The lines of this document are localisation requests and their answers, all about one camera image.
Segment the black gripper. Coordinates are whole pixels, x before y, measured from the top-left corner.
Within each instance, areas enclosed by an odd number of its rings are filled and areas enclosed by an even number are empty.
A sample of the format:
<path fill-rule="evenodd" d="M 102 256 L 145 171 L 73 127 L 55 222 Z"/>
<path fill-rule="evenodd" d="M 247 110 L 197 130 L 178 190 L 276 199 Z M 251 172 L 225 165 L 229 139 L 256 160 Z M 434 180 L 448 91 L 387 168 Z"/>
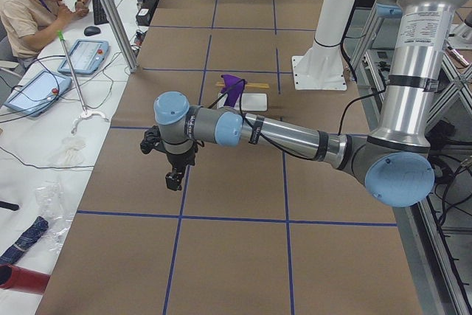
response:
<path fill-rule="evenodd" d="M 164 153 L 168 162 L 172 165 L 172 172 L 165 176 L 167 189 L 182 190 L 182 180 L 185 177 L 188 165 L 195 165 L 195 156 L 199 147 L 204 143 L 191 139 L 180 143 L 170 143 L 164 141 L 157 125 L 147 129 L 144 132 L 143 140 L 140 143 L 140 149 L 143 154 L 149 154 L 152 150 Z"/>

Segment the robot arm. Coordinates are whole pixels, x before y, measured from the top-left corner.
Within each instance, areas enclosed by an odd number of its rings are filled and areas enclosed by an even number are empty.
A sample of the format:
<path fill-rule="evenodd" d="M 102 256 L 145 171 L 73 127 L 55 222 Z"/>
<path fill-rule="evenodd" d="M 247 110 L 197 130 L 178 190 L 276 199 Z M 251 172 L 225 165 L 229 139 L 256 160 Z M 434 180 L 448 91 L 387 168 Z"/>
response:
<path fill-rule="evenodd" d="M 351 175 L 368 193 L 391 207 L 422 201 L 434 186 L 427 155 L 426 122 L 437 91 L 443 55 L 456 10 L 468 0 L 375 0 L 378 15 L 400 20 L 383 88 L 359 102 L 375 128 L 367 135 L 329 134 L 246 113 L 245 80 L 223 76 L 223 90 L 209 107 L 191 105 L 177 91 L 160 94 L 156 125 L 140 148 L 166 155 L 170 190 L 180 190 L 187 168 L 206 143 L 234 147 L 268 144 L 298 159 L 324 162 Z"/>

